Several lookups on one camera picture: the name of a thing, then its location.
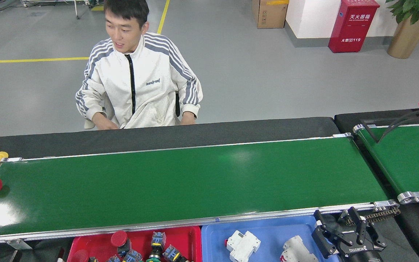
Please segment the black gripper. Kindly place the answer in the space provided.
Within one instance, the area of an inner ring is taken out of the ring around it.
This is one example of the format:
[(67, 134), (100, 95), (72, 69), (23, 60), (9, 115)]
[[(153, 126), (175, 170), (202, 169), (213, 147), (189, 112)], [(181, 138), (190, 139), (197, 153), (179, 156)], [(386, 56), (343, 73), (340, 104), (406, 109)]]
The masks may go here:
[(380, 239), (374, 222), (379, 218), (377, 214), (362, 216), (356, 208), (348, 209), (348, 214), (356, 226), (356, 238), (350, 237), (339, 231), (332, 231), (326, 225), (320, 210), (313, 214), (316, 219), (316, 228), (312, 237), (318, 246), (322, 256), (327, 259), (333, 254), (339, 253), (340, 262), (382, 262), (379, 252), (387, 247), (384, 239)]

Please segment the person's left hand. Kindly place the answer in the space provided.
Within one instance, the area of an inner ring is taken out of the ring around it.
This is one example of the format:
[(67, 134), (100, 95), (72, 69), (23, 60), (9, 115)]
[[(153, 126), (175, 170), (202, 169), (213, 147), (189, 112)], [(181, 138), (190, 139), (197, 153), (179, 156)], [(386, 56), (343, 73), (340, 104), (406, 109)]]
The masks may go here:
[(196, 115), (193, 114), (191, 111), (185, 111), (182, 113), (180, 125), (186, 126), (186, 125), (193, 125), (196, 124)]

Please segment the person's right hand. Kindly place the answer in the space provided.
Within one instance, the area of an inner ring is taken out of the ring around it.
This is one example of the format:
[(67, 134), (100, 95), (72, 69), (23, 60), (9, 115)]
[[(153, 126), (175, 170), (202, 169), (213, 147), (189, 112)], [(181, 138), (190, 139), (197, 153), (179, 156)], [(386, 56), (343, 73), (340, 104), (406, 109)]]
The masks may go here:
[(118, 125), (109, 120), (102, 112), (96, 112), (91, 121), (95, 124), (98, 130), (116, 130)]

